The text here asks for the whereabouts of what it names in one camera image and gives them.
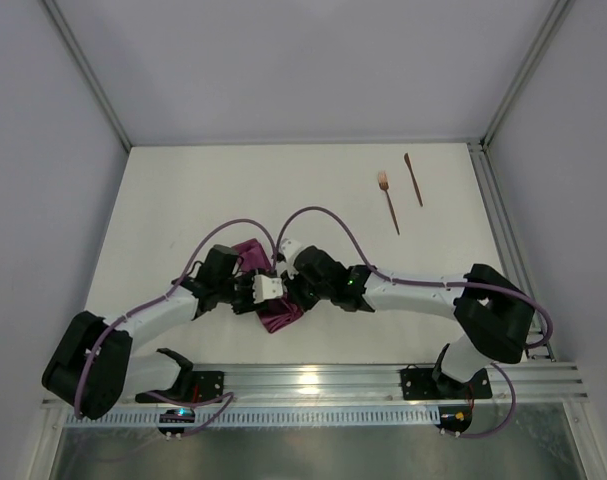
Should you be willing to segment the purple satin napkin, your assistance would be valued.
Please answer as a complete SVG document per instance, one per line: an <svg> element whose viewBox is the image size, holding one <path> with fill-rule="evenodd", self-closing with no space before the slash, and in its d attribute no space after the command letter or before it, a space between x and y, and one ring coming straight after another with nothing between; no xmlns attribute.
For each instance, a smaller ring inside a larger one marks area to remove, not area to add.
<svg viewBox="0 0 607 480"><path fill-rule="evenodd" d="M239 266L242 273L253 269L269 270L271 262L257 239L250 239L232 247L239 254ZM258 317L272 334L285 328L303 316L303 310L288 298L270 300L267 306L258 313Z"/></svg>

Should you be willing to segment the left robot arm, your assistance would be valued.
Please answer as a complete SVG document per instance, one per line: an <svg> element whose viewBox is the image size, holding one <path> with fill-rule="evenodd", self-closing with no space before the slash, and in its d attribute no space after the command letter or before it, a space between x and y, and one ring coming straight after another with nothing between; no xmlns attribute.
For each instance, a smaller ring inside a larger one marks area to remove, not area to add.
<svg viewBox="0 0 607 480"><path fill-rule="evenodd" d="M82 311L72 318L45 367L42 386L91 420L128 397L140 403L203 400L192 361L169 348L141 357L136 351L219 304L230 305L237 314L257 310L263 303L256 288L269 274L236 250L216 245L204 261L173 280L168 293L130 312L99 316Z"/></svg>

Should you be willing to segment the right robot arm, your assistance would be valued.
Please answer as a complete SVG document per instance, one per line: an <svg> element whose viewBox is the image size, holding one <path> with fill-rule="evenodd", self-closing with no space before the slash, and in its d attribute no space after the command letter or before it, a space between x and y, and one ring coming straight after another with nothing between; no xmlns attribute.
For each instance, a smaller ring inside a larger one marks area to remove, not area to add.
<svg viewBox="0 0 607 480"><path fill-rule="evenodd" d="M278 258L287 297L303 311L326 300L346 312L403 311L446 318L463 331L446 344L418 387L438 399L463 399L493 362L518 364L535 309L497 270L475 264L463 275L405 280L366 264L346 267L325 251L287 240Z"/></svg>

